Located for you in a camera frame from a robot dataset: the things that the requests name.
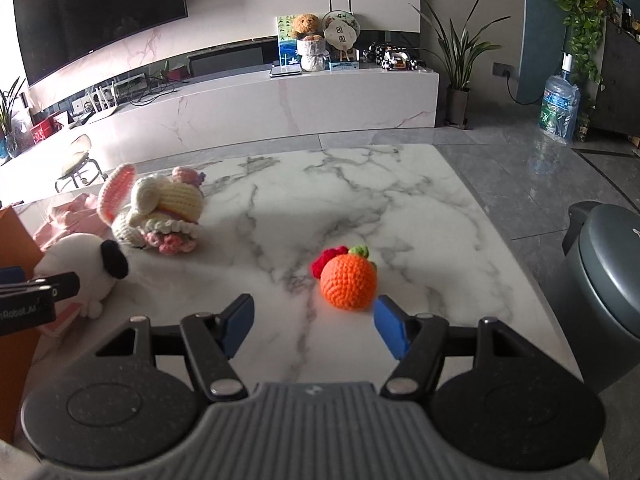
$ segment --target hanging vine plant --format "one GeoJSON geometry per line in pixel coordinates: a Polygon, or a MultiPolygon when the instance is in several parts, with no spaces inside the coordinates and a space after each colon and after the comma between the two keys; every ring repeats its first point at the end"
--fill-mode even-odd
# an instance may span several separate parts
{"type": "Polygon", "coordinates": [[[571,30],[569,50],[574,56],[574,82],[583,87],[590,79],[600,82],[593,56],[602,44],[604,24],[613,0],[555,0],[567,13],[564,24],[571,30]]]}

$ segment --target television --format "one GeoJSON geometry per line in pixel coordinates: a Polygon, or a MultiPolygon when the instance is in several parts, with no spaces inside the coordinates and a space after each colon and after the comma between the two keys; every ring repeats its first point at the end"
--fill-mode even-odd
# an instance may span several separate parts
{"type": "Polygon", "coordinates": [[[14,0],[29,85],[76,59],[187,16],[185,0],[14,0]]]}

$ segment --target white marble tv stand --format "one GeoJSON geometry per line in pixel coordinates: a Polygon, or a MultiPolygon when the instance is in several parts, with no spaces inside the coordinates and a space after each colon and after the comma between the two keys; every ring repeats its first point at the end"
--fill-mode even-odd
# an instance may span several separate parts
{"type": "Polygon", "coordinates": [[[177,153],[279,137],[434,126],[438,74],[379,67],[269,78],[268,71],[185,84],[151,104],[61,130],[0,166],[0,200],[55,194],[65,150],[81,134],[103,171],[177,153]]]}

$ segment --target trash can lid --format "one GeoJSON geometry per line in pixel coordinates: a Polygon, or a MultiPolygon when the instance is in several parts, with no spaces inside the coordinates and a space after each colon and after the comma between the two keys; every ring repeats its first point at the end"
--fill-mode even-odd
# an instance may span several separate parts
{"type": "Polygon", "coordinates": [[[599,205],[584,223],[578,243],[600,301],[640,338],[640,216],[619,205],[599,205]]]}

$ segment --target wall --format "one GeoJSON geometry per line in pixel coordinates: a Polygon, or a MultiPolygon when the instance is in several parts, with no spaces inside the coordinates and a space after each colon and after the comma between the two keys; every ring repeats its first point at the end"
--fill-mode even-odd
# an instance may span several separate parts
{"type": "MultiPolygon", "coordinates": [[[[625,0],[640,14],[640,0],[625,0]]],[[[522,48],[518,99],[540,97],[550,75],[560,69],[565,26],[562,12],[553,0],[527,0],[527,20],[522,48]]]]}
{"type": "MultiPolygon", "coordinates": [[[[451,18],[460,33],[465,23],[466,17],[471,11],[476,0],[428,0],[438,13],[442,21],[448,23],[451,18]]],[[[520,55],[522,49],[522,29],[524,22],[524,0],[480,0],[478,8],[470,20],[470,30],[477,31],[483,25],[502,16],[511,15],[510,20],[496,23],[488,28],[482,38],[485,41],[501,44],[504,48],[482,54],[476,60],[474,71],[471,77],[470,87],[472,89],[471,103],[473,102],[511,102],[506,87],[506,79],[492,75],[494,62],[506,63],[515,67],[516,72],[520,67],[520,55]]],[[[422,24],[422,45],[425,48],[440,53],[436,36],[431,27],[422,24]]],[[[429,62],[434,67],[441,67],[442,64],[433,56],[429,55],[429,62]]],[[[448,84],[446,78],[441,81],[441,90],[448,84]]],[[[515,95],[518,87],[517,75],[511,79],[511,91],[515,95]]]]}
{"type": "MultiPolygon", "coordinates": [[[[84,56],[30,88],[33,110],[92,84],[200,48],[275,35],[274,17],[297,12],[322,14],[349,6],[363,15],[363,28],[417,32],[419,18],[404,0],[187,0],[189,17],[117,41],[84,56]]],[[[15,31],[13,0],[0,0],[0,88],[24,74],[15,31]]]]}

